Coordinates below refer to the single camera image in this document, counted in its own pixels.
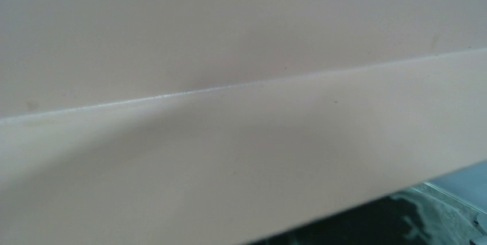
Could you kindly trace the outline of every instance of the beige panel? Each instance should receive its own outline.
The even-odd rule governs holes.
[[[487,45],[486,0],[0,0],[0,118]]]
[[[485,160],[486,57],[4,120],[0,243],[238,244]]]

